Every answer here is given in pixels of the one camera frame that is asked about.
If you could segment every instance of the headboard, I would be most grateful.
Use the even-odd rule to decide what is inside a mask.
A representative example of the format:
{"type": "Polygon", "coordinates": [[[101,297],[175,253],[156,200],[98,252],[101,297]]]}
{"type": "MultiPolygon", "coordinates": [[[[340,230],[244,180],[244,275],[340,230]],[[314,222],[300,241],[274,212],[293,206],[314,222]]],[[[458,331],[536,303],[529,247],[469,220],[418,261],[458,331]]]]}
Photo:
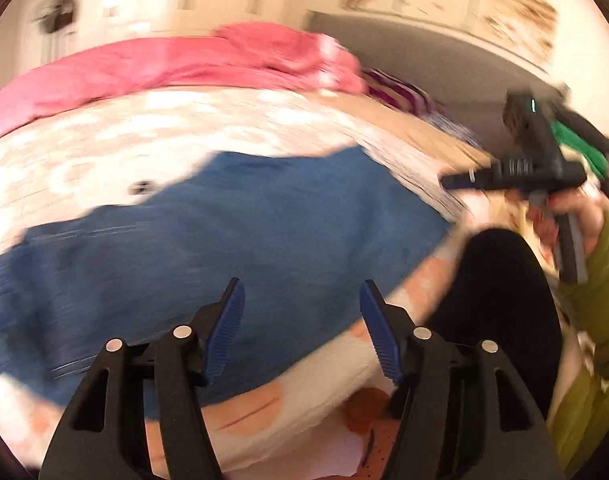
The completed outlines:
{"type": "Polygon", "coordinates": [[[560,92],[524,68],[466,41],[411,24],[310,12],[305,28],[336,38],[365,67],[379,68],[427,91],[446,115],[469,127],[495,156],[513,148],[502,123],[508,89],[538,98],[560,92]]]}

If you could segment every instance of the person's leg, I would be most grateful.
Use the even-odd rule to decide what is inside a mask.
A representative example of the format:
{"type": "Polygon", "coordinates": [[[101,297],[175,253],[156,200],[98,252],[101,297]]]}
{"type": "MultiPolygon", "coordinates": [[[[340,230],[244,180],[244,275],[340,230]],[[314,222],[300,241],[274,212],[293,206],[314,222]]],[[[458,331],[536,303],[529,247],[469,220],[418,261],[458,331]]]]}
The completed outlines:
{"type": "Polygon", "coordinates": [[[562,335],[547,279],[520,235],[491,229],[472,237],[425,325],[453,343],[498,343],[547,418],[562,335]]]}

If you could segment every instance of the purple striped fabric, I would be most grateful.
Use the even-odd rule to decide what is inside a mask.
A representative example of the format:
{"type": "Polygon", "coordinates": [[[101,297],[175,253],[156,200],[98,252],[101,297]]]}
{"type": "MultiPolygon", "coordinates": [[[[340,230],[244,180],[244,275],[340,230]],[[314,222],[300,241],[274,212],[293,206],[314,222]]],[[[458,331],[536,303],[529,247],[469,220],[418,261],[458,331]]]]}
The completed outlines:
{"type": "Polygon", "coordinates": [[[362,76],[369,87],[369,96],[383,105],[417,117],[442,112],[442,107],[427,92],[387,72],[366,68],[362,76]]]}

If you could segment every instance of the silver screw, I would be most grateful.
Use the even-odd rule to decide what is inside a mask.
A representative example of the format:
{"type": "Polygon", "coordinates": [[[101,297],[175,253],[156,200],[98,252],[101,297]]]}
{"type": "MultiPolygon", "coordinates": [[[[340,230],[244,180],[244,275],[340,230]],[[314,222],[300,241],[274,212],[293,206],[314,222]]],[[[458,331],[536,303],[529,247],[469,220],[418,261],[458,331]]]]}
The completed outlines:
{"type": "Polygon", "coordinates": [[[173,335],[178,339],[184,339],[185,337],[189,337],[191,335],[191,327],[187,325],[177,326],[173,330],[173,335]]]}
{"type": "Polygon", "coordinates": [[[431,330],[425,326],[417,326],[413,329],[413,335],[418,339],[427,340],[431,338],[431,330]]]}
{"type": "Polygon", "coordinates": [[[482,346],[483,350],[489,354],[495,354],[498,351],[498,343],[489,339],[485,339],[482,346]]]}
{"type": "Polygon", "coordinates": [[[106,348],[109,352],[117,352],[122,348],[122,341],[120,339],[112,339],[107,342],[106,348]]]}

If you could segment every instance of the blue garment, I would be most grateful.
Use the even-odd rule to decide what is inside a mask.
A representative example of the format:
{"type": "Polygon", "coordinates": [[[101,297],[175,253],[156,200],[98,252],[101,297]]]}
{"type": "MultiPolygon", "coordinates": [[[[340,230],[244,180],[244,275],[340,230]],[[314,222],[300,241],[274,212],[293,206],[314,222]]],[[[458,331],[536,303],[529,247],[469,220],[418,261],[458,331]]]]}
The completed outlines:
{"type": "Polygon", "coordinates": [[[221,153],[142,205],[33,227],[0,256],[0,372],[64,405],[108,339],[157,338],[236,276],[240,330],[223,375],[200,391],[221,402],[350,327],[361,283],[389,294],[448,228],[360,148],[221,153]]]}

